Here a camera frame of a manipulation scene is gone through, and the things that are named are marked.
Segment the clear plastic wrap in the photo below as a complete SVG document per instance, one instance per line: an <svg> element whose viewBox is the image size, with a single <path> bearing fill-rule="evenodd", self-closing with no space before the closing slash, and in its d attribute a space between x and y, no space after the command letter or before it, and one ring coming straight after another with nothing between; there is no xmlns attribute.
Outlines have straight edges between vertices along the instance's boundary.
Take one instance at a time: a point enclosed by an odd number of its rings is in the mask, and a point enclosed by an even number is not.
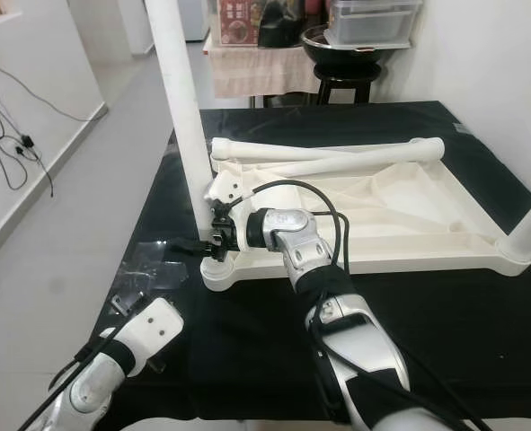
<svg viewBox="0 0 531 431"><path fill-rule="evenodd" d="M127 282L142 292L171 293L190 278L186 263L172 261L172 241L139 242L124 266Z"/></svg>

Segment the black table cloth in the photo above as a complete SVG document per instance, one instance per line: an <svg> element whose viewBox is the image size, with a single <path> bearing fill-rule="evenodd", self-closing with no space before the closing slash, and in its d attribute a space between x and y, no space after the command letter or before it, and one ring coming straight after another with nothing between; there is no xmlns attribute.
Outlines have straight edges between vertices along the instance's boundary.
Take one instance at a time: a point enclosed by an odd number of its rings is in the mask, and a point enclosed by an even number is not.
<svg viewBox="0 0 531 431"><path fill-rule="evenodd" d="M531 192L496 159L467 120L438 101L323 104L267 110L203 110L205 135L283 146L445 140L443 163L504 230L531 208ZM286 279L202 284L199 259L170 297L183 332L117 391L95 431L150 418L322 420L305 311ZM516 277L491 270L355 275L380 323L414 356L412 388L445 408L441 378L479 418L531 418L531 266Z"/></svg>

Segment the white plastic table top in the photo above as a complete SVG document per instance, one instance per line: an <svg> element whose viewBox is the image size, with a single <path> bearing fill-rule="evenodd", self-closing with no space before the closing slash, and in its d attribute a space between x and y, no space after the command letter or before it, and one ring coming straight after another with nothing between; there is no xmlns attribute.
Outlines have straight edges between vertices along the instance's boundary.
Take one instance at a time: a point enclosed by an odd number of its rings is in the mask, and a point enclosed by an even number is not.
<svg viewBox="0 0 531 431"><path fill-rule="evenodd" d="M254 194L228 207L241 250L224 262L202 258L210 290L250 279L296 282L328 264L351 274L490 269L511 277L531 266L502 253L509 233L442 159L299 177L261 169L289 163L211 161L215 175L239 172Z"/></svg>

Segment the black round stool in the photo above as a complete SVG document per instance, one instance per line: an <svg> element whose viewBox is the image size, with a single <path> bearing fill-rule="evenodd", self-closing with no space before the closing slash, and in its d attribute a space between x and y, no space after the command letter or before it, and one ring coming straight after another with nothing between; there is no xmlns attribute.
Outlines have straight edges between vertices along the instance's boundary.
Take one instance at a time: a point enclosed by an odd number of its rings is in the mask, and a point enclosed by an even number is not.
<svg viewBox="0 0 531 431"><path fill-rule="evenodd" d="M368 104L371 85L383 73L377 63L355 63L355 65L317 65L314 75L320 81L317 104L330 102L332 91L352 89L355 104Z"/></svg>

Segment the red printed box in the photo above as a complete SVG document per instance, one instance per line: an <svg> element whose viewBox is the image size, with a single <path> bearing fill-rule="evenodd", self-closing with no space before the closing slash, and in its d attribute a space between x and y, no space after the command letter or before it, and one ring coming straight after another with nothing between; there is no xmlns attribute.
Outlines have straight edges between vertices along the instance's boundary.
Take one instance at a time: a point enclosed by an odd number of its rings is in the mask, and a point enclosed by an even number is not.
<svg viewBox="0 0 531 431"><path fill-rule="evenodd" d="M233 47L256 47L260 41L262 0L216 1L220 44Z"/></svg>

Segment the black plastic bag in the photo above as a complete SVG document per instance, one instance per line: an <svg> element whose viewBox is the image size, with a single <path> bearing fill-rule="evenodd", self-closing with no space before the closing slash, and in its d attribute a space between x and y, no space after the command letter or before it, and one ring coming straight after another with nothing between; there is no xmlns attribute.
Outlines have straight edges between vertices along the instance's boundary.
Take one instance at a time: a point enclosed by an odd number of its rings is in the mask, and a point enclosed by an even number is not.
<svg viewBox="0 0 531 431"><path fill-rule="evenodd" d="M286 48L299 45L305 25L305 0L258 0L257 46Z"/></svg>

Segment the black bowl with steel rim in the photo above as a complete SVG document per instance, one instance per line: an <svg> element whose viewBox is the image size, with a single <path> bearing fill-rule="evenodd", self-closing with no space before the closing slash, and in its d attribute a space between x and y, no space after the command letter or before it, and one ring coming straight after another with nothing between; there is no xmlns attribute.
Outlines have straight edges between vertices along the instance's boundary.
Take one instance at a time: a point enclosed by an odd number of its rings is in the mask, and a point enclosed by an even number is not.
<svg viewBox="0 0 531 431"><path fill-rule="evenodd" d="M334 46L328 42L327 24L310 26L299 34L302 47L316 66L347 66L359 63L376 63L389 57L394 50L412 48L412 43L384 42L375 46Z"/></svg>

